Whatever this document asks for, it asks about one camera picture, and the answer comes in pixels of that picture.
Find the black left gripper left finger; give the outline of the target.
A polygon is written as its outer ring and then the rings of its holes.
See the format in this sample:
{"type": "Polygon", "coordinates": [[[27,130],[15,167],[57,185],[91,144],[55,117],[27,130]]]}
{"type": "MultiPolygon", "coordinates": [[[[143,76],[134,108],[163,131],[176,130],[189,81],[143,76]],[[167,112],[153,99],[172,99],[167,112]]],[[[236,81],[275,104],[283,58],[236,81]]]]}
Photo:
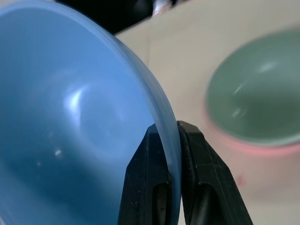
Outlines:
{"type": "Polygon", "coordinates": [[[118,224],[170,224],[171,184],[163,145],[152,125],[126,168],[118,224]]]}

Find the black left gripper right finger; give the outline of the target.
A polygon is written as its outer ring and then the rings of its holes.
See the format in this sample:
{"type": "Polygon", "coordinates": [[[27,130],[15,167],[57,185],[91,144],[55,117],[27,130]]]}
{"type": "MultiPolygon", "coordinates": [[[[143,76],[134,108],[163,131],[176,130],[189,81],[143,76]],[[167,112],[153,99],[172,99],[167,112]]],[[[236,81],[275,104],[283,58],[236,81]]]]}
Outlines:
{"type": "Polygon", "coordinates": [[[194,125],[178,121],[187,225],[251,225],[229,167],[194,125]]]}

